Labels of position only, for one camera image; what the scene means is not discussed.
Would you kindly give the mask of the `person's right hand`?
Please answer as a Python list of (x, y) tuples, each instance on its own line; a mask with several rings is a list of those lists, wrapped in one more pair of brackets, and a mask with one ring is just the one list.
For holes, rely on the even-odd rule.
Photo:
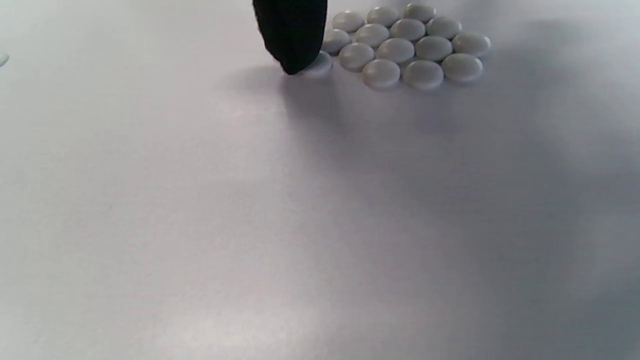
[(254, 0), (258, 30), (267, 52), (286, 75), (305, 71), (322, 50), (327, 0)]

